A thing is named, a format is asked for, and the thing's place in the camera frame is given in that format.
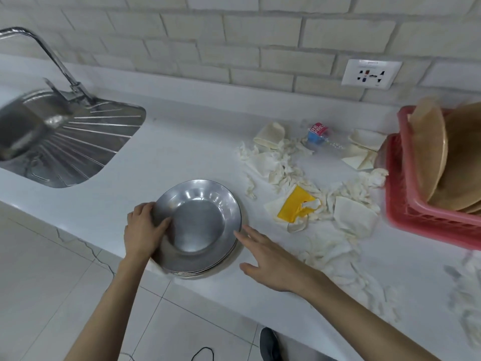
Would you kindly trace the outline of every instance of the electrical outlet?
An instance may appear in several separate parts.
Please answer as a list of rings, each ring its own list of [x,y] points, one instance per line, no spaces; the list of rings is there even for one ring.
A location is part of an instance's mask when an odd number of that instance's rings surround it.
[[[341,84],[388,90],[402,64],[384,60],[349,60]]]

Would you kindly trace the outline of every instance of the kitchen counter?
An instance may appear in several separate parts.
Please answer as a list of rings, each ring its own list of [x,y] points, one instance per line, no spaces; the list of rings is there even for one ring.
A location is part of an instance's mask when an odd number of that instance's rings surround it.
[[[67,66],[97,96],[140,105],[147,110],[147,119],[99,174],[80,185],[52,189],[0,170],[0,201],[119,256],[125,254],[122,237],[127,213],[138,203],[156,200],[177,183],[194,178],[225,185],[238,198],[245,222],[295,248],[315,226],[292,235],[282,231],[263,208],[276,194],[256,178],[258,199],[251,201],[244,195],[247,168],[237,157],[240,142],[252,141],[272,120],[288,127],[291,137],[306,133],[305,121],[322,121],[340,130],[397,131],[397,109],[387,106]],[[43,76],[66,88],[49,62],[0,55],[0,103],[43,86]],[[303,158],[299,166],[319,186],[356,175],[321,151]],[[442,360],[479,359],[446,306],[453,282],[443,266],[458,264],[466,250],[393,229],[384,218],[373,236],[361,241],[361,248],[362,264],[369,273],[383,285],[403,289],[398,325],[402,332]],[[360,359],[309,304],[257,284],[238,269],[240,262],[256,263],[242,249],[210,277],[175,281],[338,361]],[[165,276],[152,264],[149,269]]]

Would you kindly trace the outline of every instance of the red label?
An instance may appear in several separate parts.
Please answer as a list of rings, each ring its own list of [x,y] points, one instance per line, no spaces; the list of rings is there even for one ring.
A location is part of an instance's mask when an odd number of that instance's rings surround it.
[[[328,127],[322,125],[321,123],[315,123],[311,128],[311,132],[318,136],[323,135],[326,130],[328,130]]]

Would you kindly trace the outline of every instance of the gray shoe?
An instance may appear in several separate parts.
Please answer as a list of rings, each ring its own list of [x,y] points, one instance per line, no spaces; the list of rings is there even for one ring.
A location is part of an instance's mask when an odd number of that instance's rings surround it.
[[[272,329],[266,327],[261,330],[259,349],[263,361],[282,361],[279,341]]]

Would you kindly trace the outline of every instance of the stack of plates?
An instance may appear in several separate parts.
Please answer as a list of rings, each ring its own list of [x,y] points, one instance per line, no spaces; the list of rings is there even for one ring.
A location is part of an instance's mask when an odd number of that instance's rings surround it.
[[[241,229],[241,209],[221,184],[192,180],[160,197],[152,211],[155,225],[172,223],[160,250],[152,256],[164,270],[180,276],[200,275],[224,261],[234,250]]]

